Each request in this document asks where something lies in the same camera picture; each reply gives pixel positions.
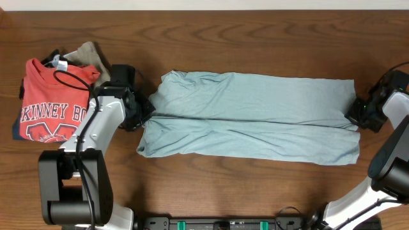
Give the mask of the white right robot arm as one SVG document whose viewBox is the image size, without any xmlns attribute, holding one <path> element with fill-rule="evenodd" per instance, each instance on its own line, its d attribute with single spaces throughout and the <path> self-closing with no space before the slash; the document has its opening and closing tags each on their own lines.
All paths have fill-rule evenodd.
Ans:
<svg viewBox="0 0 409 230">
<path fill-rule="evenodd" d="M 391 94 L 382 111 L 394 131 L 369 164 L 364 181 L 326 205 L 320 229 L 354 229 L 384 210 L 408 204 L 408 94 Z"/>
</svg>

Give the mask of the light blue t-shirt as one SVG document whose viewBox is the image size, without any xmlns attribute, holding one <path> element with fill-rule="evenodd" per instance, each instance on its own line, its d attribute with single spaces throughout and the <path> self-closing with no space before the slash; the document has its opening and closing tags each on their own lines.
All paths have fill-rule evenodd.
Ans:
<svg viewBox="0 0 409 230">
<path fill-rule="evenodd" d="M 150 96 L 137 152 L 354 164 L 360 134 L 344 116 L 354 99 L 352 80 L 172 71 Z"/>
</svg>

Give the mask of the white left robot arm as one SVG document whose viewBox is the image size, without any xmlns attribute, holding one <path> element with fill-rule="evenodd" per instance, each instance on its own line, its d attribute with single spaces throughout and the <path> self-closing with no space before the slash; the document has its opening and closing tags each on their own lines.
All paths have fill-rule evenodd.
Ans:
<svg viewBox="0 0 409 230">
<path fill-rule="evenodd" d="M 133 132 L 155 107 L 125 86 L 91 92 L 89 109 L 78 129 L 57 150 L 38 159 L 42 217 L 48 225 L 76 229 L 136 229 L 130 208 L 114 202 L 105 154 L 118 128 Z"/>
</svg>

